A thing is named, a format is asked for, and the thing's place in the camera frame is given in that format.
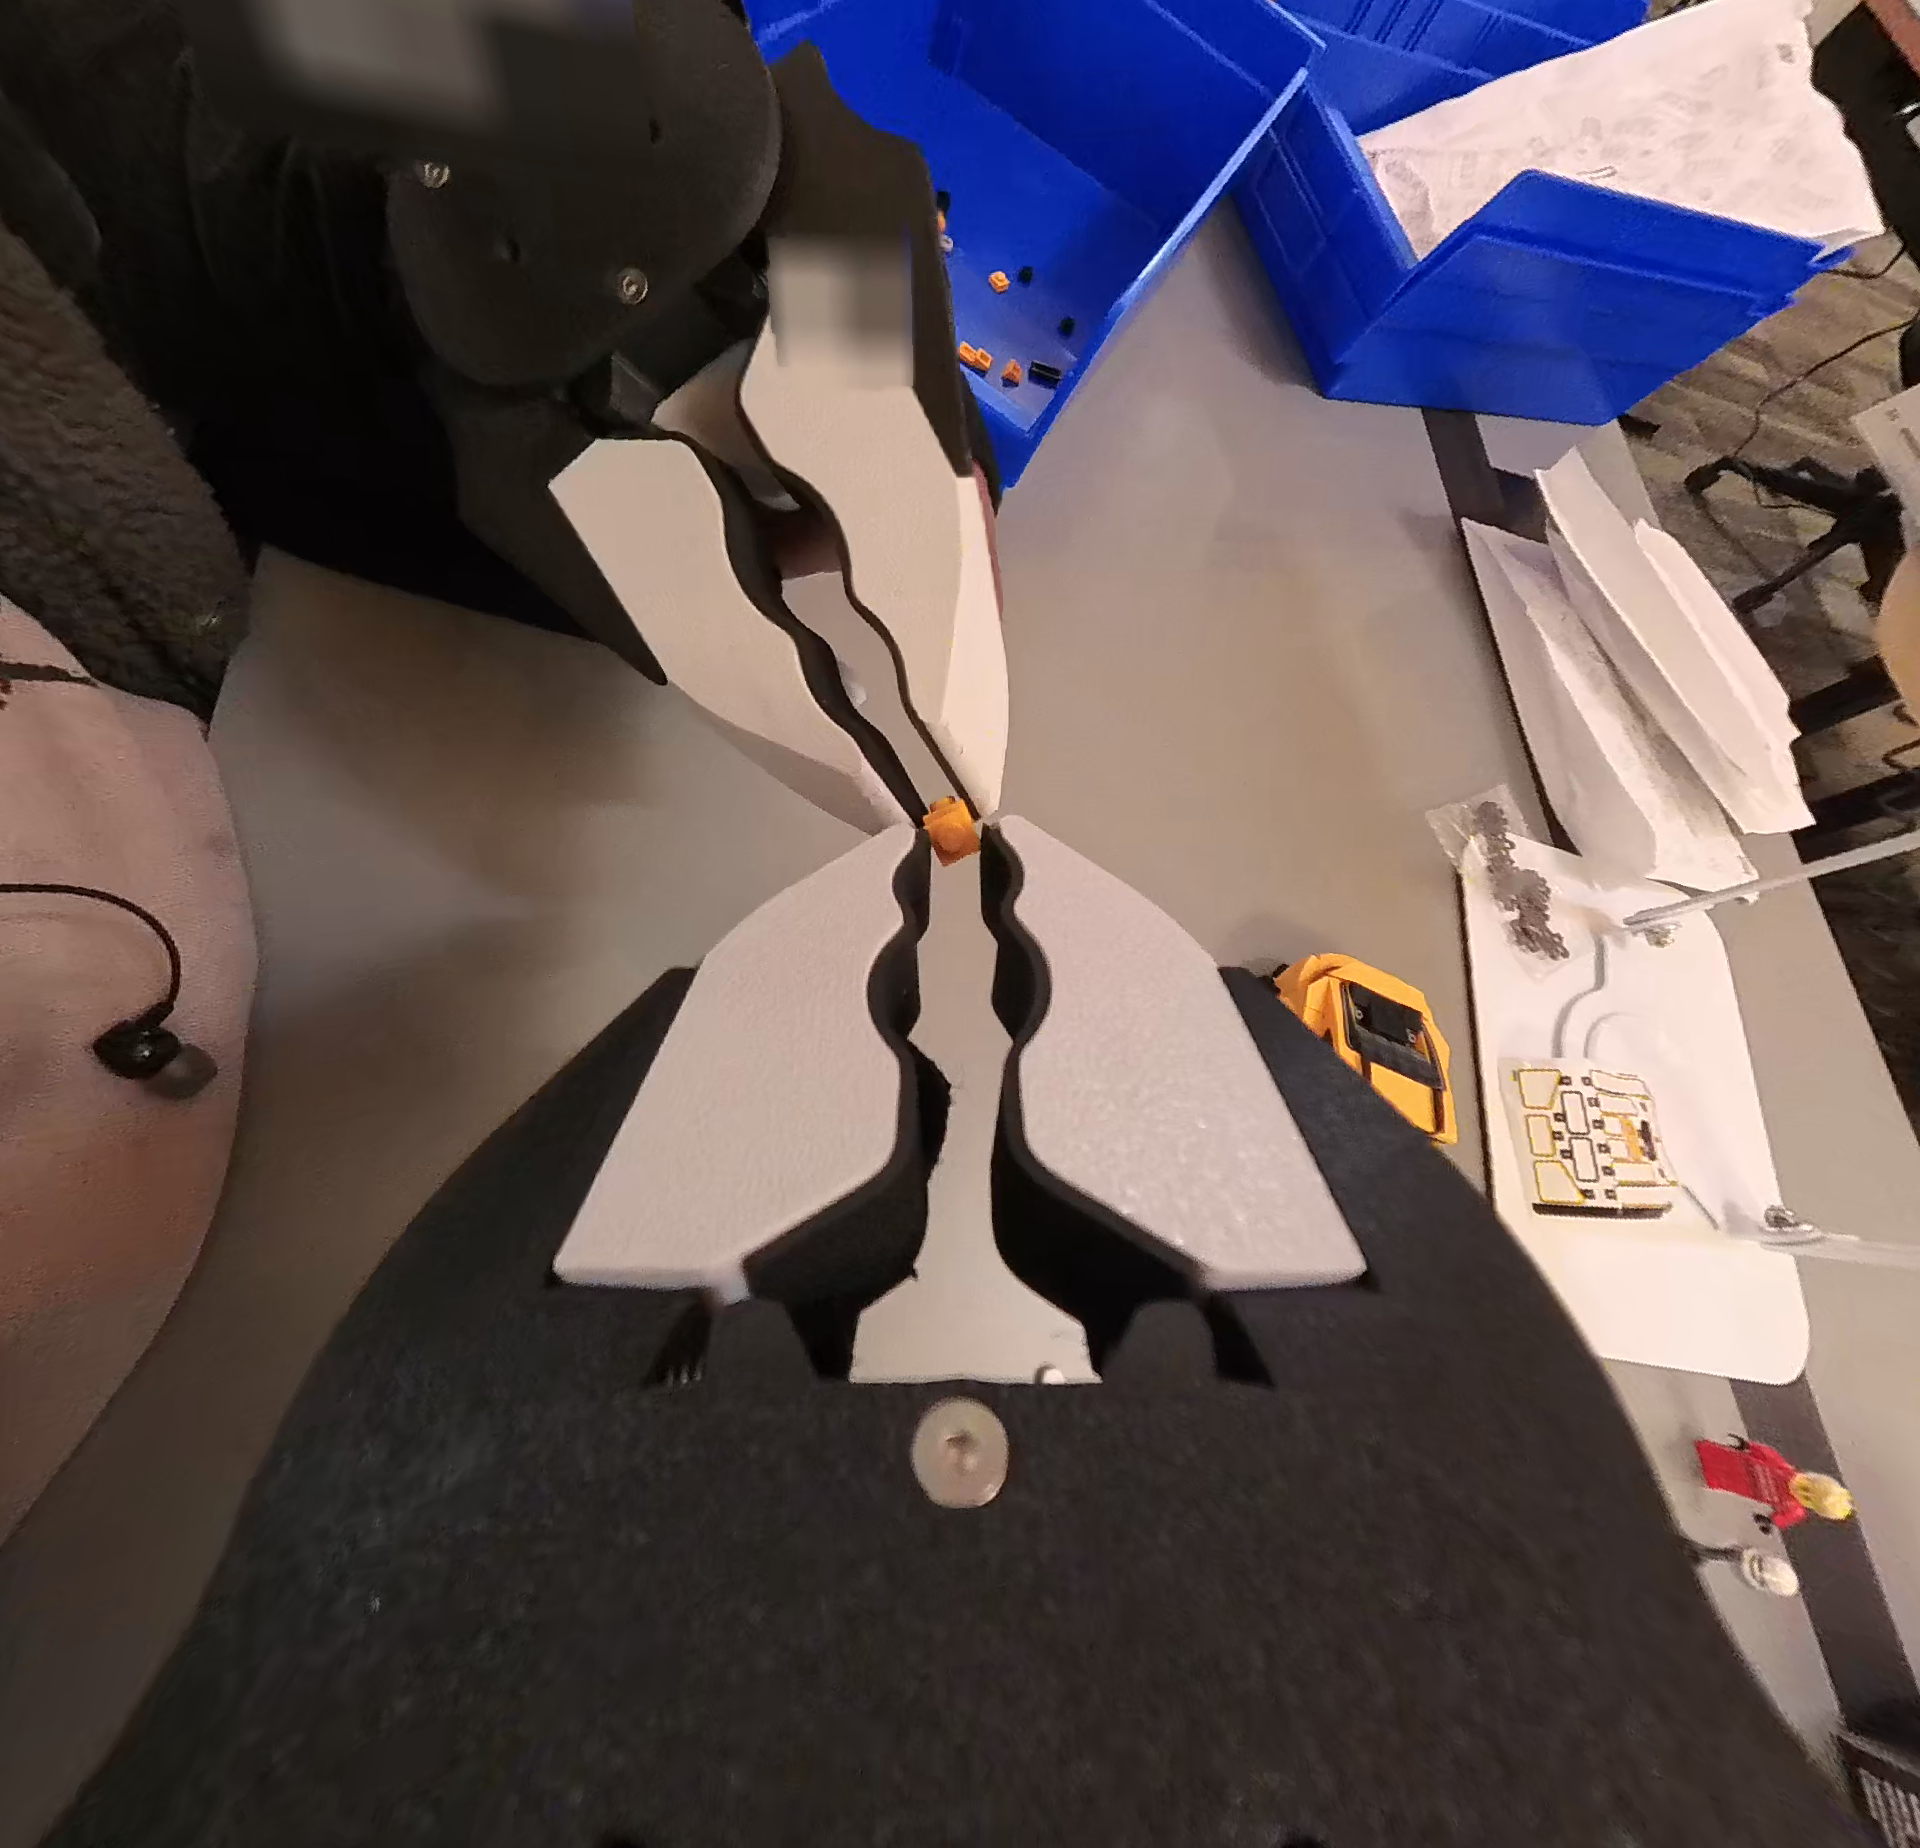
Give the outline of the blue plastic bin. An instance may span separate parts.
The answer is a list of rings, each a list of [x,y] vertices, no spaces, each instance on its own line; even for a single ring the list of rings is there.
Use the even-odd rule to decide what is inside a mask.
[[[1311,81],[1356,134],[1580,53],[1649,18],[1649,0],[1279,0],[1322,45]]]
[[[967,375],[1004,486],[1225,200],[1320,43],[1274,0],[741,0],[764,58],[815,47],[840,101],[910,141],[1086,309],[1049,396]]]
[[[1542,172],[1414,253],[1311,83],[1233,195],[1322,396],[1519,419],[1618,419],[1850,256]]]

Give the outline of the lego sticker sheet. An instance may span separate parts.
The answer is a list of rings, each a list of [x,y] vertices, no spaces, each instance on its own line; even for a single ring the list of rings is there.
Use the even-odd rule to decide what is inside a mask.
[[[1675,1207],[1680,1183],[1647,1076],[1576,1058],[1504,1058],[1498,1093],[1534,1215],[1653,1221]]]

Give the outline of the black earphone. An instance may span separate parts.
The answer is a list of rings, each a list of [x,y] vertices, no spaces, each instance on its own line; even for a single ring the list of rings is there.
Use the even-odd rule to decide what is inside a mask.
[[[211,1086],[218,1074],[216,1061],[193,1042],[181,1037],[177,1013],[185,993],[185,956],[177,935],[140,901],[99,886],[7,879],[4,897],[84,901],[113,909],[137,924],[157,941],[166,957],[166,989],[153,1004],[130,1015],[113,1020],[90,1044],[95,1061],[111,1076],[149,1086],[166,1100],[192,1100]]]

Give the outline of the white book stand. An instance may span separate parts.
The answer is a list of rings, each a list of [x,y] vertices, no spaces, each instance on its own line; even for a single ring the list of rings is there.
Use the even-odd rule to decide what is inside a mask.
[[[1632,918],[1654,880],[1594,873],[1523,841],[1553,888],[1570,957],[1534,972],[1464,895],[1474,1057],[1493,1208],[1604,1358],[1788,1385],[1810,1354],[1800,1263],[1917,1266],[1913,1240],[1846,1236],[1783,1185],[1726,946],[1707,914],[1654,941]],[[1523,1207],[1498,1093],[1504,1058],[1576,1058],[1651,1082],[1680,1194],[1653,1221],[1542,1217]]]

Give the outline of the person's left forearm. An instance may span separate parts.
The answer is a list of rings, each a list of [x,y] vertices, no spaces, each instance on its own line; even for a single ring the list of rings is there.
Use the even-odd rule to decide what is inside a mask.
[[[253,548],[586,638],[458,514],[450,440],[365,159],[230,121],[172,29],[141,358]]]

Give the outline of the person's beige hoodie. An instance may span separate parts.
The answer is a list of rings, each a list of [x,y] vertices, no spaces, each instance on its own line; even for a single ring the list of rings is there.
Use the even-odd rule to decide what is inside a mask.
[[[3,911],[3,1532],[29,1518],[192,1276],[228,1178],[253,1018],[253,895],[201,725],[82,676],[4,602],[3,875],[99,886],[177,935],[192,1100],[92,1040],[164,994],[157,941],[84,901]]]

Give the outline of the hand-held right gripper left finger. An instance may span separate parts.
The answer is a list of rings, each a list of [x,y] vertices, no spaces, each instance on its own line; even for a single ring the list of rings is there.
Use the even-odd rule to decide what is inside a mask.
[[[554,1272],[764,1300],[846,1380],[916,1274],[948,1081],[914,1042],[931,838],[892,827],[739,919],[690,970]]]

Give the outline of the orange lego car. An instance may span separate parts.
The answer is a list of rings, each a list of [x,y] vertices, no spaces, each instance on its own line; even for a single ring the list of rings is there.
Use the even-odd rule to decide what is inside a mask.
[[[1454,1053],[1424,993],[1352,953],[1309,953],[1276,970],[1270,986],[1414,1130],[1457,1142]]]

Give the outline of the pile of loose lego pieces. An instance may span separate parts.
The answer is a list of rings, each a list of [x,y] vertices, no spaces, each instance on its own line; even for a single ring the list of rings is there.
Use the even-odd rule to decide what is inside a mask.
[[[962,371],[998,394],[1057,394],[1080,358],[1086,309],[1038,261],[1019,261],[982,207],[957,212],[948,186],[933,201]]]

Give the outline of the red lego minifigure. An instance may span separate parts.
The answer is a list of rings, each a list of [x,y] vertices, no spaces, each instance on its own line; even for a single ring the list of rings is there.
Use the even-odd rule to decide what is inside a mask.
[[[1698,1436],[1694,1456],[1704,1488],[1750,1504],[1764,1531],[1788,1534],[1816,1520],[1843,1525],[1858,1512],[1834,1474],[1802,1468],[1762,1440]]]

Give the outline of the clear bag of black parts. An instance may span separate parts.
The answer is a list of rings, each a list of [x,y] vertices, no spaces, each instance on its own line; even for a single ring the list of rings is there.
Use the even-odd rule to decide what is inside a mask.
[[[1570,957],[1557,924],[1553,888],[1522,853],[1523,811],[1506,782],[1428,807],[1428,830],[1454,864],[1464,895],[1483,904],[1506,947],[1531,970]]]

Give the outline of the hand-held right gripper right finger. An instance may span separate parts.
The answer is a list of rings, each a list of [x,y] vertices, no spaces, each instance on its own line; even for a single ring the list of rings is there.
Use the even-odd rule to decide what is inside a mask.
[[[991,1155],[998,1257],[1107,1378],[1147,1308],[1205,1349],[1237,1297],[1349,1289],[1367,1263],[1230,993],[1172,915],[1032,819],[983,832],[1007,1049]]]

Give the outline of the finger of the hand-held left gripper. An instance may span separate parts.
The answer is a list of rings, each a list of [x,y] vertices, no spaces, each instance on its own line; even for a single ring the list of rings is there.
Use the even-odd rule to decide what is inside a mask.
[[[949,789],[995,813],[1007,676],[991,506],[916,388],[910,337],[764,326],[665,398],[659,438],[734,469],[771,560],[773,489],[823,521],[827,568],[887,641],[910,726]]]
[[[673,684],[750,760],[861,832],[920,826],[920,793],[787,602],[730,468],[681,438],[599,440],[552,482]]]

